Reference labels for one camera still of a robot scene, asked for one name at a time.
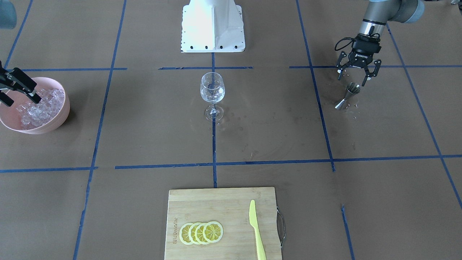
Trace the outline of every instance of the yellow knife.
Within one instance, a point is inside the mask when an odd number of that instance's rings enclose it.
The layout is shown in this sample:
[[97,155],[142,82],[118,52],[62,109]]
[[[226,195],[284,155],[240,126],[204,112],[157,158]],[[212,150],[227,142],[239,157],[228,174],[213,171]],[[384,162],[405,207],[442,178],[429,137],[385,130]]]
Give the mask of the yellow knife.
[[257,212],[255,210],[255,201],[250,201],[249,207],[249,223],[255,230],[255,241],[257,246],[258,260],[266,260],[265,249],[263,249],[263,242],[260,237],[260,230],[258,229]]

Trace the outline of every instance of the wooden cutting board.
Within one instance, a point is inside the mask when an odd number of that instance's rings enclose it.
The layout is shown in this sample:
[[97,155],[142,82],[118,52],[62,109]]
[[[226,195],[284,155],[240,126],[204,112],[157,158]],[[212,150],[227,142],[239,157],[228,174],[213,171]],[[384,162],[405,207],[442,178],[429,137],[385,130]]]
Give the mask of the wooden cutting board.
[[[273,187],[170,190],[164,259],[256,260],[255,233],[249,224],[252,199],[266,258],[282,260]],[[208,245],[180,241],[180,228],[185,223],[209,221],[223,225],[220,241]]]

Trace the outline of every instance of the cutting board handle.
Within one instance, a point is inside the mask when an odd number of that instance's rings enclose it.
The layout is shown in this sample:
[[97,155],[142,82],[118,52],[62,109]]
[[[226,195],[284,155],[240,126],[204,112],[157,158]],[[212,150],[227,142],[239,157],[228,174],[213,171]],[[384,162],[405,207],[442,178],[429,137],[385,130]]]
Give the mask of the cutting board handle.
[[[278,212],[278,217],[280,217],[281,221],[276,221],[277,227],[278,227],[278,235],[279,235],[279,240],[281,241],[281,248],[282,245],[284,244],[284,240],[286,240],[286,221],[284,220],[284,217],[282,216],[281,212],[279,211],[279,207],[276,206],[276,211]],[[279,223],[282,225],[282,237],[280,235],[280,228],[279,228]]]

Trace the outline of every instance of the jigger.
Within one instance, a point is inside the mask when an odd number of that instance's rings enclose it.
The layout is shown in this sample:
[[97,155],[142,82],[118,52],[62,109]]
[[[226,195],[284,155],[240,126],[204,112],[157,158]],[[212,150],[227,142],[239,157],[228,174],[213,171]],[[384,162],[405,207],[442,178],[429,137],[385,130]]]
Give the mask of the jigger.
[[351,82],[350,84],[348,84],[347,87],[346,87],[345,96],[335,106],[335,109],[337,109],[337,110],[345,109],[345,105],[347,104],[347,100],[350,97],[358,94],[360,90],[361,90],[361,86],[359,84],[356,84],[354,82]]

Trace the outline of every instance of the ice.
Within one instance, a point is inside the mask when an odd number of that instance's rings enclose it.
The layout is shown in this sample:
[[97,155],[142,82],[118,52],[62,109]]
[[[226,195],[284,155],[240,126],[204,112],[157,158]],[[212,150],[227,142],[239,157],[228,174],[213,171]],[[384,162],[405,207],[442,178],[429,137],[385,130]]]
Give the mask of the ice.
[[62,89],[40,89],[37,94],[42,98],[38,104],[27,100],[16,108],[24,130],[48,123],[58,114],[64,103],[65,94]]

